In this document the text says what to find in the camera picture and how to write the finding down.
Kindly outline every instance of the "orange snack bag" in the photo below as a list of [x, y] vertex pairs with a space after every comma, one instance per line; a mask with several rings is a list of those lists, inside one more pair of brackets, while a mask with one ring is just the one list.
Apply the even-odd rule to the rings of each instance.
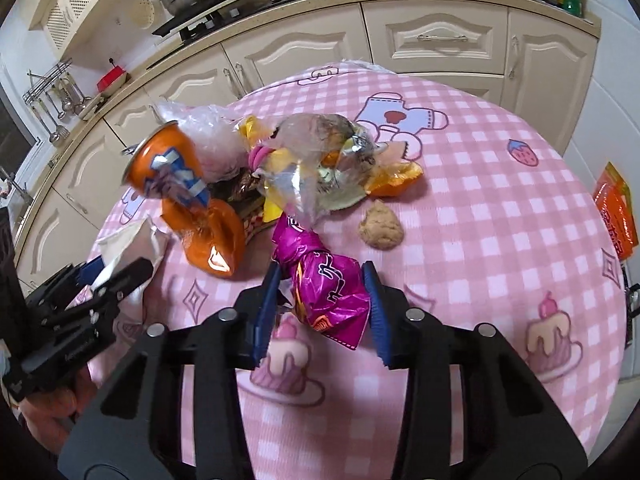
[[228, 277], [238, 268], [246, 245], [244, 226], [234, 209], [211, 199], [206, 214], [194, 214], [171, 199], [162, 199], [162, 220], [182, 239], [191, 265]]
[[620, 190], [610, 182], [603, 182], [593, 197], [604, 220], [620, 261], [626, 260], [634, 250], [635, 226], [633, 215], [626, 206]]

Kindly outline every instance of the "pink checkered tablecloth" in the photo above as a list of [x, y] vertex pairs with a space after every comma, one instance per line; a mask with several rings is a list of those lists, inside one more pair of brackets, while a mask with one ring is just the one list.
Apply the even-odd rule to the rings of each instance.
[[[493, 323], [536, 372], [589, 450], [616, 388], [625, 338], [619, 262], [590, 194], [562, 158], [520, 118], [464, 92], [411, 76], [337, 63], [261, 88], [230, 107], [238, 114], [337, 113], [378, 140], [409, 142], [426, 178], [386, 200], [404, 225], [388, 252], [357, 235], [364, 201], [323, 219], [316, 231], [334, 253], [372, 260], [383, 281], [443, 323]], [[156, 200], [129, 190], [98, 237], [151, 216]], [[119, 342], [91, 363], [100, 381], [138, 323], [171, 329], [201, 323], [260, 283], [271, 232], [252, 240], [241, 268], [222, 280], [190, 266], [175, 236], [145, 293], [142, 320], [122, 316]], [[91, 256], [97, 255], [94, 247]], [[388, 479], [406, 374], [389, 372], [369, 334], [357, 351], [308, 334], [309, 380], [324, 389], [309, 406], [240, 390], [259, 480]], [[462, 459], [460, 380], [453, 374], [452, 460]], [[191, 377], [184, 388], [183, 455], [193, 461]]]

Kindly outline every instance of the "cartoon character print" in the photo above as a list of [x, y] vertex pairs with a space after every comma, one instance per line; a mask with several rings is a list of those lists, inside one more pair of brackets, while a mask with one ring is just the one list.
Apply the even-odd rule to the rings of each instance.
[[422, 155], [418, 133], [443, 130], [449, 125], [449, 118], [430, 108], [407, 108], [400, 94], [380, 92], [367, 99], [354, 122], [365, 128], [376, 142], [406, 142], [406, 158], [416, 160]]
[[311, 76], [307, 79], [300, 79], [298, 84], [300, 86], [313, 85], [316, 83], [321, 83], [322, 81], [326, 81], [331, 79], [334, 75], [338, 75], [340, 69], [337, 66], [323, 66], [317, 70], [313, 70], [311, 72]]
[[522, 142], [521, 140], [509, 139], [507, 151], [520, 164], [524, 164], [530, 168], [535, 168], [539, 163], [538, 156], [526, 142]]
[[238, 386], [279, 404], [317, 406], [324, 400], [324, 386], [307, 376], [311, 357], [305, 327], [287, 312], [273, 332], [267, 357], [251, 373], [239, 371]]
[[145, 201], [145, 197], [138, 194], [138, 192], [130, 187], [122, 197], [122, 203], [124, 204], [124, 211], [120, 215], [120, 224], [126, 225], [136, 215], [138, 209]]
[[540, 320], [527, 326], [526, 362], [541, 383], [567, 375], [582, 360], [582, 344], [571, 340], [571, 318], [558, 310], [552, 293], [538, 305]]

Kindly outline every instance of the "cabinet handle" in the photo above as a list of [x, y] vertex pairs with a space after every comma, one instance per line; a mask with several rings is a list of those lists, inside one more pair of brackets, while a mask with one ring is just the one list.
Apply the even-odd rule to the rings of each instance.
[[236, 85], [236, 81], [231, 77], [231, 70], [229, 70], [228, 68], [225, 68], [222, 72], [226, 77], [226, 83], [229, 85], [229, 89], [231, 90], [231, 93], [235, 95], [238, 99], [241, 99], [242, 92], [238, 88], [238, 85]]
[[242, 68], [242, 65], [240, 63], [236, 63], [236, 72], [238, 72], [238, 77], [242, 80], [242, 86], [244, 86], [244, 88], [249, 92], [253, 92], [254, 87], [251, 85], [251, 82], [244, 73], [244, 68]]
[[429, 34], [419, 34], [418, 41], [459, 41], [460, 43], [468, 43], [469, 38], [462, 36], [430, 36]]
[[520, 40], [517, 36], [511, 38], [511, 51], [513, 52], [513, 64], [509, 70], [509, 79], [516, 77], [516, 69], [520, 64]]
[[76, 200], [71, 195], [69, 195], [69, 193], [66, 194], [66, 198], [69, 200], [69, 202], [72, 203], [72, 205], [76, 206], [80, 211], [82, 211], [83, 214], [85, 214], [85, 215], [89, 214], [89, 212], [86, 210], [86, 208], [84, 206], [82, 206], [82, 204], [79, 203], [78, 200]]

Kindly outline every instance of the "chocolate wrapper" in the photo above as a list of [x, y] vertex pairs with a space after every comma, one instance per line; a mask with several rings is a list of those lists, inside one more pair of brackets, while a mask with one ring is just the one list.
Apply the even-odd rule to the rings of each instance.
[[283, 278], [292, 278], [298, 319], [355, 350], [370, 309], [360, 264], [331, 254], [318, 234], [303, 229], [284, 214], [273, 232], [273, 241], [273, 257], [283, 269]]

